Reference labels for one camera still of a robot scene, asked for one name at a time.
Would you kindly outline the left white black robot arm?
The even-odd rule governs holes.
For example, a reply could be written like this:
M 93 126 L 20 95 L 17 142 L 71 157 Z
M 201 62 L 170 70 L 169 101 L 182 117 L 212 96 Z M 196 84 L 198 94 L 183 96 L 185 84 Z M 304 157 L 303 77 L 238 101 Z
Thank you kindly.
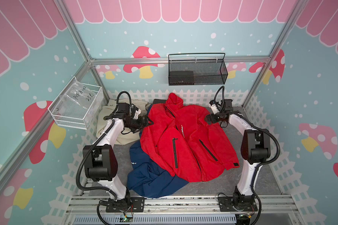
M 76 186 L 82 191 L 104 190 L 110 194 L 110 200 L 98 204 L 110 206 L 125 212 L 133 203 L 128 188 L 117 176 L 118 162 L 114 145 L 120 134 L 138 133 L 154 122 L 147 116 L 140 116 L 141 111 L 131 100 L 128 92 L 122 91 L 116 99 L 114 111 L 105 116 L 107 125 L 102 134 L 92 145 L 83 148 L 83 159 L 76 174 Z

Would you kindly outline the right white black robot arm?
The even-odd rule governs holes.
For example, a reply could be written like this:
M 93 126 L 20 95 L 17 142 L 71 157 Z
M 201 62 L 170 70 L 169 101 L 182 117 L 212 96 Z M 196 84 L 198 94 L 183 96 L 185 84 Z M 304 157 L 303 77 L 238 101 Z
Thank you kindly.
M 223 86 L 209 102 L 212 113 L 206 116 L 205 121 L 209 125 L 230 124 L 240 132 L 243 136 L 240 152 L 244 160 L 241 178 L 232 197 L 218 196 L 221 211 L 261 211 L 261 206 L 256 203 L 260 199 L 255 192 L 255 184 L 261 167 L 278 159 L 280 144 L 267 129 L 255 126 L 239 111 L 235 111 L 231 99 L 217 101 L 219 92 L 224 96 Z

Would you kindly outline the red jacket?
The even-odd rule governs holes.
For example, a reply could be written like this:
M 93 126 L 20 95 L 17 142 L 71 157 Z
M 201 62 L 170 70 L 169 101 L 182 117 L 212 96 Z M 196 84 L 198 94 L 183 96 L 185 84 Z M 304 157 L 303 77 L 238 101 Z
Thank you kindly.
M 153 125 L 144 128 L 142 150 L 171 176 L 188 182 L 205 182 L 225 170 L 239 167 L 239 159 L 219 124 L 209 125 L 209 111 L 184 105 L 181 97 L 169 94 L 165 103 L 154 104 L 148 117 Z

